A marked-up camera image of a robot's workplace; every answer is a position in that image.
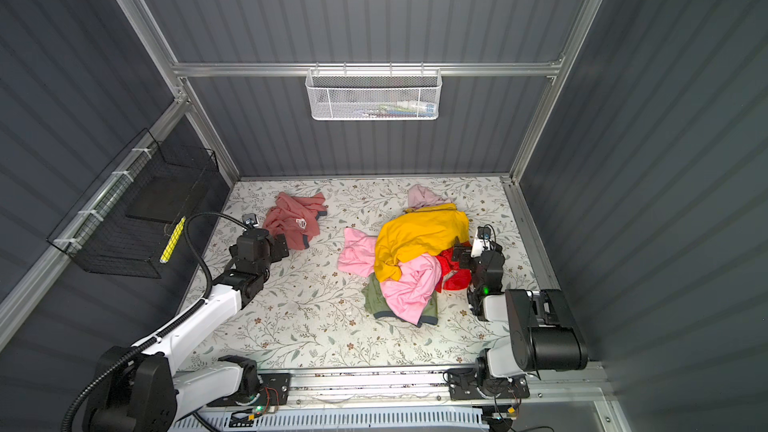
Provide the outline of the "dusty rose shirt grey trim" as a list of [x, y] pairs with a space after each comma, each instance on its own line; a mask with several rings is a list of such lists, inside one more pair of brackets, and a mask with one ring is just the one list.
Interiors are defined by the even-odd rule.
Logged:
[[318, 220], [327, 215], [325, 196], [296, 197], [280, 192], [264, 221], [272, 236], [284, 235], [291, 250], [306, 250], [310, 241], [320, 234]]

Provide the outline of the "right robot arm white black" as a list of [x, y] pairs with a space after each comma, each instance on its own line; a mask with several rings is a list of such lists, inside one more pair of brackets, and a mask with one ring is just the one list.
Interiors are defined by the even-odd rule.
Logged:
[[530, 396], [528, 374], [586, 368], [586, 342], [562, 290], [503, 289], [505, 259], [493, 241], [479, 253], [457, 245], [453, 258], [470, 272], [467, 300], [472, 315], [505, 325], [508, 333], [484, 347], [473, 366], [444, 372], [452, 400], [521, 401]]

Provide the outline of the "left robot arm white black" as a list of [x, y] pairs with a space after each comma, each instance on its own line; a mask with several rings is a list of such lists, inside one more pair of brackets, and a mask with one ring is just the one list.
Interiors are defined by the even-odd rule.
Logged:
[[245, 229], [230, 248], [224, 272], [207, 284], [200, 299], [132, 346], [115, 346], [101, 356], [62, 430], [71, 430], [80, 415], [85, 431], [167, 431], [219, 399], [258, 412], [277, 402], [252, 359], [225, 355], [197, 371], [180, 368], [208, 335], [263, 290], [271, 265], [288, 254], [284, 235]]

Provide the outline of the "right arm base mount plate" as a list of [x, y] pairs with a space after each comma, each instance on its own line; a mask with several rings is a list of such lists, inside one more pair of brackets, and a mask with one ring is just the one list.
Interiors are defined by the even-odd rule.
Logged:
[[530, 397], [525, 376], [495, 378], [473, 367], [450, 368], [443, 372], [450, 398], [454, 401], [503, 399], [521, 401]]

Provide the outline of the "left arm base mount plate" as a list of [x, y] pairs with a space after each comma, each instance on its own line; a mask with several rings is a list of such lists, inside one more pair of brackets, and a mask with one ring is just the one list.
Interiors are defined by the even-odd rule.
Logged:
[[207, 406], [282, 406], [287, 403], [291, 379], [289, 373], [246, 374], [233, 394], [209, 402]]

